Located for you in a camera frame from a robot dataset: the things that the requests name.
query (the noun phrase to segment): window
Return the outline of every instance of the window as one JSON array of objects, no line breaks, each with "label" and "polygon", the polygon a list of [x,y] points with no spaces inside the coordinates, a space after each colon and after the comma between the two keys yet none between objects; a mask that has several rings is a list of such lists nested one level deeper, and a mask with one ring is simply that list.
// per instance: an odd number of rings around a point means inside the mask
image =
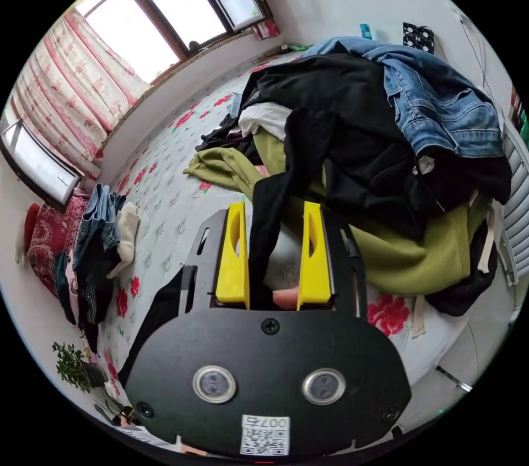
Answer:
[{"label": "window", "polygon": [[81,0],[76,7],[150,83],[197,51],[271,17],[265,0]]},{"label": "window", "polygon": [[106,0],[87,21],[146,82],[180,61],[134,0]]},{"label": "window", "polygon": [[48,152],[9,106],[0,122],[0,148],[17,176],[40,198],[64,210],[80,180],[75,169]]}]

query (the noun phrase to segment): potted plant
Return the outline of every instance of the potted plant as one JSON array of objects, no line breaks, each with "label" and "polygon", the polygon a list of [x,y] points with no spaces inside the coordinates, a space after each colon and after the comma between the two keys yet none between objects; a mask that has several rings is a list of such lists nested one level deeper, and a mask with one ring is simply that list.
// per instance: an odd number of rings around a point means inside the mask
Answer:
[{"label": "potted plant", "polygon": [[83,393],[104,386],[106,377],[102,370],[97,364],[85,361],[82,351],[73,345],[59,345],[57,342],[52,348],[57,353],[57,372],[61,379],[81,389]]}]

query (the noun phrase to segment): qr code sticker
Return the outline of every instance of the qr code sticker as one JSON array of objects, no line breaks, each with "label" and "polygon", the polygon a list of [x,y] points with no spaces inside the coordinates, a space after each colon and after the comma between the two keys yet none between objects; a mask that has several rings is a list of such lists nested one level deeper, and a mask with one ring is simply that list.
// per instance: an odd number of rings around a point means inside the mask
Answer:
[{"label": "qr code sticker", "polygon": [[289,417],[243,415],[241,455],[261,457],[288,455],[289,445]]}]

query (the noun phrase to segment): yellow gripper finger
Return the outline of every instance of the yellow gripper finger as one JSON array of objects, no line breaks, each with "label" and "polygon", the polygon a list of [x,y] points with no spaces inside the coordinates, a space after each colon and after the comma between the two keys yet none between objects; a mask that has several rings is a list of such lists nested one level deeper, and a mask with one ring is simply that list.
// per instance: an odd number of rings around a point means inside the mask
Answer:
[{"label": "yellow gripper finger", "polygon": [[250,309],[244,202],[230,204],[226,216],[226,231],[215,296],[220,303],[244,304],[247,310]]},{"label": "yellow gripper finger", "polygon": [[318,203],[305,202],[298,310],[303,305],[325,305],[330,298],[331,279],[321,208]]}]

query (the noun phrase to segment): radiator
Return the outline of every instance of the radiator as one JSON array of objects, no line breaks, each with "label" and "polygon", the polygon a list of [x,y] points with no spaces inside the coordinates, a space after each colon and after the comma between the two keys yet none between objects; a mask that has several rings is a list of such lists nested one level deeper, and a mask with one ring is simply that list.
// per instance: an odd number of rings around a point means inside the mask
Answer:
[{"label": "radiator", "polygon": [[529,273],[529,151],[507,119],[504,149],[511,165],[512,185],[504,209],[499,253],[509,285],[516,285]]}]

